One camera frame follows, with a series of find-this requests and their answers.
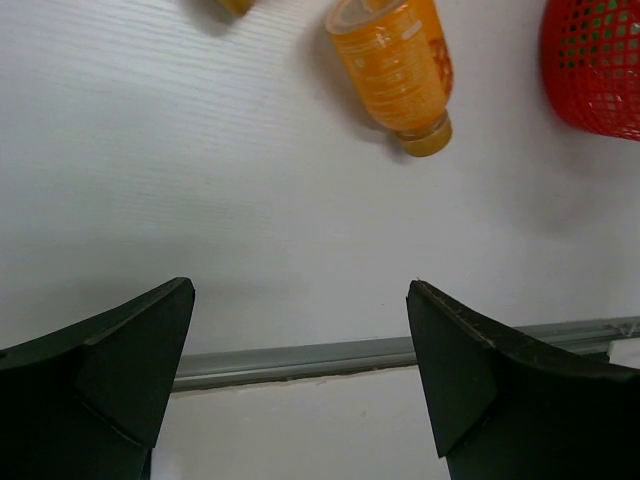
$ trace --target metal strip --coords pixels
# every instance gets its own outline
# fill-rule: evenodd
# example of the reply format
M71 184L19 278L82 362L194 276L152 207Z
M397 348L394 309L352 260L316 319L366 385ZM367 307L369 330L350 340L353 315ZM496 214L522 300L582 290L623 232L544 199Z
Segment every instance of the metal strip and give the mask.
M614 340L640 337L640 317L534 325L517 330L579 355L606 353ZM174 392L348 375L416 364L411 337L187 355Z

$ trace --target yellow object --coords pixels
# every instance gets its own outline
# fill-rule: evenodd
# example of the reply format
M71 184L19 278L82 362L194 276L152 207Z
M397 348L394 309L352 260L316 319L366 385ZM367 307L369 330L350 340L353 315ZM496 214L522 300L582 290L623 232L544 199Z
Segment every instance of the yellow object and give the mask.
M249 11L255 0L218 0L218 2L233 15L241 17Z
M408 154L449 143L453 68L434 0L339 0L326 28L365 107Z

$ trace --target yellow bottle cap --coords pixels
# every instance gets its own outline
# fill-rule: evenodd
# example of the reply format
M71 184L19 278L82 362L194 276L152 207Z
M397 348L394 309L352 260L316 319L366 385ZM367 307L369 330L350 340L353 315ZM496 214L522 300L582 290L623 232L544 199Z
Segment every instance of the yellow bottle cap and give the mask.
M405 152L413 157L428 157L447 146L453 135L449 114L445 112L432 125L419 130L396 132Z
M241 17L249 11L254 1L255 0L218 0L218 3L233 15Z

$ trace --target white floor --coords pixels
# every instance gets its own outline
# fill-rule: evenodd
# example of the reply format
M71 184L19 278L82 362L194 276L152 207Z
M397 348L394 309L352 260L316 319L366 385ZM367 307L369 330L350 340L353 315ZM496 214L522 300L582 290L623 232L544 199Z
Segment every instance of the white floor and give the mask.
M174 396L153 480L448 480L417 368Z

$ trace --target perforated red plastic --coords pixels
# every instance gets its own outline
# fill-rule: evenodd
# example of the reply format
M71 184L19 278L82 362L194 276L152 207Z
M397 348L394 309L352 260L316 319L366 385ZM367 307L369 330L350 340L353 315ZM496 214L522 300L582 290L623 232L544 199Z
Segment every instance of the perforated red plastic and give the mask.
M549 0L541 61L564 121L640 140L640 0Z

